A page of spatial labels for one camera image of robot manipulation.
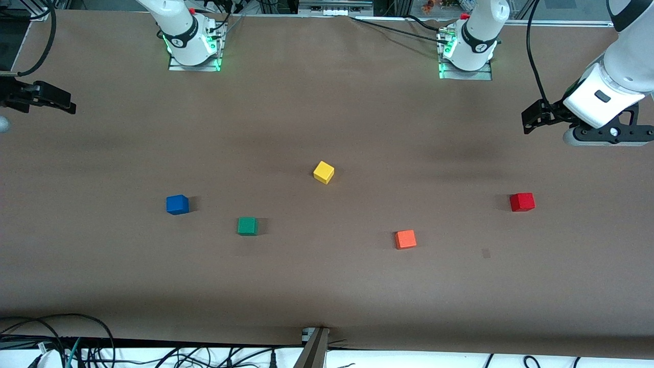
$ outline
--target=black cable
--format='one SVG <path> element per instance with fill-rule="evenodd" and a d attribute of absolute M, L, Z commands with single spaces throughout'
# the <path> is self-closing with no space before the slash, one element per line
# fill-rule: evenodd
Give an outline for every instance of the black cable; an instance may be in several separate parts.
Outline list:
<path fill-rule="evenodd" d="M 43 358 L 43 354 L 37 356 L 28 366 L 27 368 L 37 368 L 39 366 L 39 362 L 41 361 L 41 358 Z"/>
<path fill-rule="evenodd" d="M 538 364 L 538 360 L 536 360 L 536 358 L 532 357 L 531 355 L 526 355 L 523 358 L 523 364 L 525 365 L 525 368 L 531 368 L 531 367 L 529 367 L 529 364 L 527 364 L 527 360 L 529 360 L 529 359 L 533 360 L 534 363 L 536 363 L 536 368 L 540 368 L 540 364 Z"/>
<path fill-rule="evenodd" d="M 195 358 L 191 358 L 190 356 L 188 356 L 188 355 L 186 355 L 186 354 L 182 354 L 182 353 L 173 354 L 172 356 L 169 356 L 168 358 L 172 358 L 172 357 L 175 357 L 175 358 L 179 358 L 179 357 L 188 357 L 188 360 L 190 360 L 190 361 L 195 361 L 195 362 L 197 362 L 197 363 L 200 363 L 200 364 L 204 364 L 204 365 L 206 365 L 206 366 L 209 366 L 208 363 L 205 363 L 205 362 L 203 362 L 203 361 L 197 360 L 197 359 L 195 359 Z M 120 359 L 117 359 L 117 360 L 116 360 L 116 363 L 127 363 L 127 364 L 134 364 L 134 365 L 146 365 L 146 364 L 156 363 L 156 362 L 158 362 L 158 361 L 160 361 L 160 360 L 161 360 L 161 359 L 154 359 L 154 360 L 150 360 L 150 361 L 135 361 L 135 360 L 120 360 Z M 97 357 L 95 357 L 95 354 L 92 354 L 91 356 L 89 356 L 89 357 L 86 359 L 86 363 L 95 363 L 95 364 L 97 364 L 97 363 L 111 363 L 111 362 L 112 362 L 111 360 L 107 360 L 107 359 L 98 359 Z"/>
<path fill-rule="evenodd" d="M 269 368 L 277 368 L 277 354 L 275 353 L 275 349 L 270 352 Z"/>
<path fill-rule="evenodd" d="M 243 358 L 243 359 L 237 361 L 236 363 L 234 363 L 234 367 L 238 367 L 238 366 L 240 366 L 244 361 L 246 361 L 246 360 L 248 360 L 248 359 L 250 359 L 250 358 L 253 358 L 253 357 L 257 356 L 257 355 L 261 355 L 261 354 L 263 354 L 263 353 L 267 353 L 267 352 L 273 351 L 274 349 L 279 349 L 279 348 L 302 348 L 302 347 L 304 347 L 304 345 L 286 345 L 286 346 L 276 346 L 276 347 L 274 347 L 274 348 L 263 349 L 263 350 L 260 350 L 260 351 L 258 351 L 258 352 L 252 353 L 252 354 L 248 355 L 247 357 L 245 357 L 245 358 Z"/>
<path fill-rule="evenodd" d="M 488 358 L 488 360 L 486 361 L 486 364 L 484 364 L 484 368 L 489 368 L 489 365 L 491 364 L 491 359 L 492 359 L 492 356 L 493 356 L 493 355 L 495 355 L 495 354 L 491 354 L 491 355 L 489 355 L 489 358 Z"/>
<path fill-rule="evenodd" d="M 422 27 L 425 27 L 426 29 L 429 29 L 429 30 L 432 30 L 432 31 L 436 31 L 436 32 L 439 31 L 438 28 L 434 28 L 434 27 L 428 25 L 427 23 L 423 22 L 422 20 L 419 20 L 416 16 L 413 16 L 413 15 L 407 14 L 407 15 L 405 15 L 405 16 L 402 16 L 402 18 L 413 19 L 414 21 L 416 21 L 418 24 L 420 24 Z"/>
<path fill-rule="evenodd" d="M 231 362 L 232 357 L 234 357 L 234 355 L 236 355 L 236 353 L 240 352 L 241 350 L 243 350 L 243 348 L 238 348 L 238 349 L 230 348 L 230 353 L 227 355 L 227 358 L 225 358 L 225 360 L 223 360 L 220 364 L 218 364 L 216 368 L 222 367 L 222 365 L 227 363 L 228 361 Z"/>
<path fill-rule="evenodd" d="M 562 118 L 557 114 L 552 105 L 549 103 L 547 96 L 545 95 L 545 89 L 543 88 L 543 83 L 540 80 L 540 75 L 538 74 L 538 69 L 536 68 L 536 63 L 534 62 L 534 57 L 531 51 L 531 27 L 534 21 L 534 14 L 536 13 L 536 8 L 538 7 L 540 0 L 536 0 L 532 5 L 532 11 L 529 14 L 529 20 L 527 20 L 527 34 L 526 34 L 526 46 L 527 46 L 527 57 L 529 58 L 529 64 L 531 65 L 532 71 L 534 72 L 534 78 L 536 78 L 536 84 L 538 85 L 538 91 L 540 92 L 540 97 L 543 99 L 543 104 L 545 104 L 548 111 L 551 111 L 555 118 L 560 119 L 563 122 L 567 122 L 566 119 Z"/>
<path fill-rule="evenodd" d="M 93 321 L 93 322 L 99 324 L 105 330 L 105 332 L 107 333 L 107 336 L 109 336 L 109 341 L 111 342 L 111 349 L 113 351 L 111 368 L 114 368 L 114 366 L 116 365 L 116 345 L 114 343 L 114 336 L 112 335 L 111 330 L 109 329 L 109 326 L 107 326 L 107 324 L 102 322 L 99 318 L 95 318 L 95 317 L 89 316 L 87 314 L 82 314 L 82 313 L 51 314 L 49 316 L 45 316 L 45 317 L 41 317 L 41 318 L 46 319 L 46 318 L 58 318 L 58 317 L 79 317 L 79 318 L 84 318 L 84 319 L 87 319 L 87 320 L 90 320 L 90 321 Z"/>
<path fill-rule="evenodd" d="M 363 20 L 363 19 L 356 19 L 356 18 L 353 18 L 353 17 L 350 17 L 350 19 L 356 20 L 357 22 L 361 22 L 361 23 L 369 24 L 369 25 L 371 25 L 371 26 L 375 26 L 375 27 L 379 27 L 379 28 L 387 29 L 387 30 L 389 30 L 389 31 L 394 31 L 394 32 L 398 32 L 398 33 L 403 33 L 403 34 L 405 34 L 405 35 L 418 37 L 418 38 L 420 38 L 420 39 L 426 39 L 426 40 L 428 40 L 428 41 L 433 41 L 433 42 L 436 42 L 436 43 L 442 43 L 442 44 L 446 44 L 446 43 L 447 43 L 446 40 L 433 39 L 433 38 L 431 38 L 431 37 L 425 37 L 425 36 L 422 36 L 422 35 L 417 35 L 417 34 L 415 34 L 415 33 L 406 32 L 406 31 L 402 31 L 402 30 L 400 30 L 400 29 L 395 29 L 395 28 L 391 28 L 391 27 L 382 26 L 381 24 L 376 24 L 376 23 L 369 22 L 369 21 L 367 21 L 367 20 Z"/>
<path fill-rule="evenodd" d="M 185 356 L 184 359 L 182 359 L 181 361 L 178 361 L 178 362 L 175 364 L 175 366 L 174 366 L 173 368 L 179 368 L 179 367 L 181 367 L 182 364 L 183 364 L 186 360 L 188 360 L 188 358 L 189 358 L 190 356 L 192 356 L 193 354 L 195 354 L 198 350 L 200 350 L 200 349 L 202 349 L 202 348 L 204 348 L 204 346 L 198 346 L 195 350 L 193 350 L 193 351 L 190 352 L 187 356 Z"/>
<path fill-rule="evenodd" d="M 83 367 L 84 366 L 84 360 L 82 359 L 82 347 L 81 346 L 77 347 L 77 350 L 75 350 L 74 355 L 77 355 L 77 359 L 78 359 L 77 361 L 81 362 L 82 367 Z"/>
<path fill-rule="evenodd" d="M 179 349 L 180 349 L 180 348 L 174 348 L 174 349 L 172 349 L 171 351 L 169 351 L 168 354 L 164 355 L 163 358 L 159 360 L 159 363 L 157 363 L 157 365 L 155 365 L 154 368 L 159 368 L 159 367 L 161 367 L 161 366 L 164 364 L 164 362 L 165 362 L 168 358 L 170 358 L 171 356 L 173 356 L 174 353 L 178 352 Z"/>
<path fill-rule="evenodd" d="M 60 355 L 61 366 L 63 367 L 66 364 L 65 358 L 64 358 L 65 354 L 64 354 L 63 343 L 61 342 L 61 339 L 60 339 L 59 334 L 57 333 L 57 331 L 55 331 L 55 329 L 52 328 L 52 326 L 50 324 L 46 323 L 41 318 L 21 317 L 21 316 L 0 317 L 0 321 L 6 321 L 6 320 L 23 320 L 23 321 L 15 323 L 15 324 L 7 327 L 6 329 L 0 331 L 0 335 L 2 335 L 3 333 L 5 333 L 7 331 L 10 331 L 12 329 L 16 329 L 16 328 L 18 328 L 20 326 L 26 325 L 26 324 L 31 323 L 31 322 L 38 322 L 41 325 L 43 325 L 44 327 L 46 327 L 48 330 L 50 330 L 52 336 L 54 336 L 54 338 L 56 339 L 55 350 Z"/>
<path fill-rule="evenodd" d="M 209 28 L 209 32 L 213 32 L 216 29 L 220 29 L 220 27 L 222 27 L 225 23 L 227 23 L 227 19 L 229 19 L 231 15 L 232 14 L 230 12 L 227 13 L 227 16 L 225 17 L 225 19 L 222 20 L 222 22 L 219 25 L 215 26 L 214 28 Z"/>
<path fill-rule="evenodd" d="M 24 77 L 26 75 L 30 75 L 34 73 L 38 68 L 40 68 L 43 65 L 43 62 L 45 62 L 45 59 L 48 57 L 48 54 L 50 53 L 50 49 L 52 48 L 52 43 L 54 42 L 54 36 L 57 33 L 57 16 L 54 11 L 54 4 L 52 4 L 52 0 L 43 0 L 43 3 L 48 7 L 48 10 L 46 12 L 43 12 L 42 15 L 40 16 L 32 16 L 32 17 L 20 17 L 20 16 L 12 16 L 12 15 L 7 15 L 5 13 L 5 16 L 9 16 L 10 18 L 13 19 L 21 19 L 21 20 L 34 20 L 34 19 L 39 19 L 43 17 L 44 15 L 50 13 L 51 19 L 50 19 L 50 36 L 48 36 L 48 42 L 45 45 L 45 49 L 43 50 L 43 53 L 41 54 L 41 57 L 39 60 L 37 60 L 37 63 L 34 64 L 33 67 L 29 68 L 26 71 L 19 71 L 16 75 L 19 77 Z"/>

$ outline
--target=brown table surface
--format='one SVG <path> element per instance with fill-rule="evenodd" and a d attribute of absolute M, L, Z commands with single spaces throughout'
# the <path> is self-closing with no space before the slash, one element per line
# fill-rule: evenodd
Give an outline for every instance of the brown table surface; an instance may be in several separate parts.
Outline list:
<path fill-rule="evenodd" d="M 353 348 L 654 357 L 654 145 L 524 136 L 523 26 L 474 82 L 439 79 L 430 41 L 345 17 L 245 18 L 220 73 L 169 72 L 149 14 L 58 18 L 25 80 L 78 113 L 2 111 L 4 315 L 84 312 L 123 338 L 296 343 L 327 325 Z M 48 30 L 32 27 L 19 69 Z M 615 39 L 533 33 L 551 100 Z M 538 208 L 511 213 L 517 192 Z M 196 211 L 169 215 L 180 193 Z M 237 235 L 239 216 L 263 234 Z M 397 251 L 404 229 L 419 245 Z"/>

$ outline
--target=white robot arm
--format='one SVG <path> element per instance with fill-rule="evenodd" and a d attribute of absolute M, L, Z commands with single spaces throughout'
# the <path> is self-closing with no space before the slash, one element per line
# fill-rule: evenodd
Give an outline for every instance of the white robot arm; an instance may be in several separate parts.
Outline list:
<path fill-rule="evenodd" d="M 184 0 L 136 0 L 152 14 L 171 55 L 183 65 L 198 65 L 217 52 L 216 21 L 191 14 Z"/>
<path fill-rule="evenodd" d="M 492 58 L 497 36 L 509 19 L 511 9 L 506 0 L 481 0 L 469 19 L 457 20 L 456 39 L 443 57 L 465 71 L 481 69 Z"/>
<path fill-rule="evenodd" d="M 561 101 L 537 101 L 523 112 L 525 134 L 542 125 L 571 123 L 570 145 L 644 145 L 654 128 L 636 125 L 638 102 L 654 92 L 654 0 L 607 0 L 616 42 L 599 55 Z M 629 125 L 619 115 L 630 113 Z"/>

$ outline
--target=red cube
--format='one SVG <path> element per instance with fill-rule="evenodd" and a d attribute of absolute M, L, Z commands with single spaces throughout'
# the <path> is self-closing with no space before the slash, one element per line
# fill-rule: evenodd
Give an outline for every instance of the red cube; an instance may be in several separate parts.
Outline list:
<path fill-rule="evenodd" d="M 533 193 L 518 193 L 510 198 L 511 211 L 513 212 L 527 212 L 536 208 Z"/>
<path fill-rule="evenodd" d="M 413 248 L 418 243 L 415 241 L 413 230 L 402 230 L 395 233 L 395 248 L 398 250 Z"/>

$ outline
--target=orange cube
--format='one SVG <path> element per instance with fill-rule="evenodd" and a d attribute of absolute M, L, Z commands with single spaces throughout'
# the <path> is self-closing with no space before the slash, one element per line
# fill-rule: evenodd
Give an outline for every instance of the orange cube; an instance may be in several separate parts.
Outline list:
<path fill-rule="evenodd" d="M 409 249 L 416 245 L 418 245 L 418 243 L 415 241 L 415 233 L 413 230 L 403 230 L 395 233 L 395 248 Z"/>

